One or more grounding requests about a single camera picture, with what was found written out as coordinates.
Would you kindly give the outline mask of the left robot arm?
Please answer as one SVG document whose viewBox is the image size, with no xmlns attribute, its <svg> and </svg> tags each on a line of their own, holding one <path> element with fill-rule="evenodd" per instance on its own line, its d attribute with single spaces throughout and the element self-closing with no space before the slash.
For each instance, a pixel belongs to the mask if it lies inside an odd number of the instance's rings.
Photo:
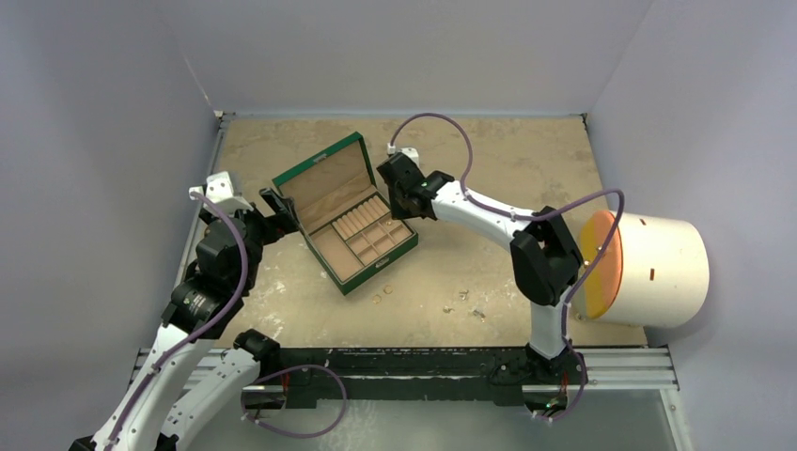
<svg viewBox="0 0 797 451">
<path fill-rule="evenodd" d="M 260 196 L 273 210 L 212 200 L 211 187 L 190 196 L 202 202 L 207 228 L 195 260 L 173 289 L 151 350 L 111 417 L 73 450 L 186 450 L 199 431 L 254 381 L 274 381 L 282 369 L 279 344 L 254 329 L 239 334 L 211 373 L 188 380 L 243 307 L 257 279 L 263 249 L 298 229 L 295 203 L 272 189 Z"/>
</svg>

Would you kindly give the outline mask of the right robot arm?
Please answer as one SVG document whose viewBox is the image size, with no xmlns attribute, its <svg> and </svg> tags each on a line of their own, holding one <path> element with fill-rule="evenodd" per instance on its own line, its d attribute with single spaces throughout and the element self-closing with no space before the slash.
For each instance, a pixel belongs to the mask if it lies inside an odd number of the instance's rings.
<svg viewBox="0 0 797 451">
<path fill-rule="evenodd" d="M 454 177 L 427 175 L 404 153 L 377 168 L 324 151 L 273 179 L 294 204 L 295 221 L 320 261 L 347 282 L 376 268 L 408 241 L 410 219 L 465 226 L 508 251 L 517 289 L 531 303 L 530 375 L 549 382 L 565 367 L 566 305 L 583 259 L 552 208 L 517 210 L 467 192 Z"/>
</svg>

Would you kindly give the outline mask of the green jewelry box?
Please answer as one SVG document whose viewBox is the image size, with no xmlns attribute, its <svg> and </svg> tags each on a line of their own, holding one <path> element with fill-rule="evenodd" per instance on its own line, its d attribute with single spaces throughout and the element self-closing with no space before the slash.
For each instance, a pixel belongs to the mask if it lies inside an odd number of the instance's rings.
<svg viewBox="0 0 797 451">
<path fill-rule="evenodd" d="M 273 186 L 278 193 L 294 200 L 298 230 L 307 246 L 309 233 L 359 201 L 381 194 L 366 140 L 359 132 L 353 132 L 278 175 L 273 179 Z"/>
</svg>

